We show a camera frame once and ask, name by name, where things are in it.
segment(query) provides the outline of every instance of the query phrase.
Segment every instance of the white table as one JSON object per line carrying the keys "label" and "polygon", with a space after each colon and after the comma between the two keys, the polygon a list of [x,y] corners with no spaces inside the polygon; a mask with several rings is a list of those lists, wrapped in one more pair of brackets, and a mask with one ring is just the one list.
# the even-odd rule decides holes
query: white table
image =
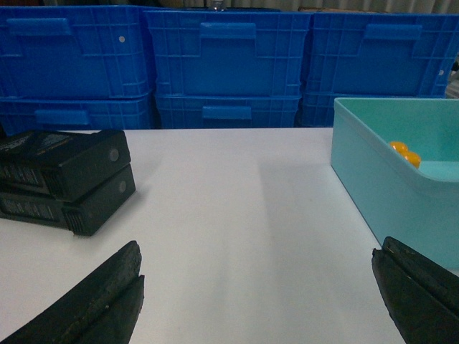
{"label": "white table", "polygon": [[126,131],[137,192],[90,238],[0,219],[0,340],[135,239],[131,344],[403,343],[332,129]]}

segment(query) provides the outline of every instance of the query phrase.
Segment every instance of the blue plastic crate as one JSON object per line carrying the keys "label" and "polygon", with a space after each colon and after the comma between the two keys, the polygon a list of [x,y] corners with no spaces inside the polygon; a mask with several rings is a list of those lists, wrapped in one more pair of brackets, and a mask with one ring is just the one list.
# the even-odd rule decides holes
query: blue plastic crate
{"label": "blue plastic crate", "polygon": [[156,92],[225,97],[298,96],[311,14],[146,11]]}
{"label": "blue plastic crate", "polygon": [[298,112],[298,124],[301,127],[333,127],[334,100],[339,97],[384,97],[382,95],[346,95],[327,92],[305,92]]}
{"label": "blue plastic crate", "polygon": [[25,130],[150,129],[151,94],[126,100],[0,100],[7,135]]}
{"label": "blue plastic crate", "polygon": [[321,12],[312,30],[306,92],[441,96],[459,51],[459,15]]}
{"label": "blue plastic crate", "polygon": [[163,129],[291,128],[299,97],[156,95]]}
{"label": "blue plastic crate", "polygon": [[152,91],[144,9],[0,7],[0,97],[116,99]]}
{"label": "blue plastic crate", "polygon": [[[459,268],[459,100],[336,99],[331,165],[375,237]],[[389,142],[421,156],[419,169]]]}

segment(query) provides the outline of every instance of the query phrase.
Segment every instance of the crate handle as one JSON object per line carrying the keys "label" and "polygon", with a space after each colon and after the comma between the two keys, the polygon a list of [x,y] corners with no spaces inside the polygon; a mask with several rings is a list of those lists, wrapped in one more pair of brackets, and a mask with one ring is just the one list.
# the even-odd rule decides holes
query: crate handle
{"label": "crate handle", "polygon": [[203,120],[252,120],[250,106],[203,106]]}
{"label": "crate handle", "polygon": [[14,36],[71,36],[66,18],[7,19],[9,33]]}
{"label": "crate handle", "polygon": [[368,24],[365,39],[383,39],[392,41],[417,41],[421,37],[422,25],[405,24]]}
{"label": "crate handle", "polygon": [[61,125],[88,125],[86,110],[35,110],[37,123]]}
{"label": "crate handle", "polygon": [[207,39],[256,39],[255,23],[201,23],[199,33]]}

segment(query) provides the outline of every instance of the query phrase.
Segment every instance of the black battery pack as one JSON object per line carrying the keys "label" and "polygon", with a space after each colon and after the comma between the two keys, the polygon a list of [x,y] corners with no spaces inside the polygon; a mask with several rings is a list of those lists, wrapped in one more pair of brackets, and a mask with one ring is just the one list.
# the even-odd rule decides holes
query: black battery pack
{"label": "black battery pack", "polygon": [[75,201],[131,162],[122,130],[28,131],[0,140],[0,183]]}
{"label": "black battery pack", "polygon": [[74,202],[0,186],[0,217],[93,235],[136,190],[131,165]]}

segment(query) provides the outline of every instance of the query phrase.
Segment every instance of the orange ping pong ball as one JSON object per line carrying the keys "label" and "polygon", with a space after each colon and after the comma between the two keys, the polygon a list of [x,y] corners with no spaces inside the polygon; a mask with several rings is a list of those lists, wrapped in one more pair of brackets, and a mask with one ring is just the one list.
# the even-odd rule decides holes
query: orange ping pong ball
{"label": "orange ping pong ball", "polygon": [[400,141],[389,142],[390,146],[399,153],[404,153],[408,151],[408,146]]}
{"label": "orange ping pong ball", "polygon": [[407,151],[401,153],[403,158],[407,159],[415,168],[419,168],[421,164],[421,157],[418,156],[415,152]]}

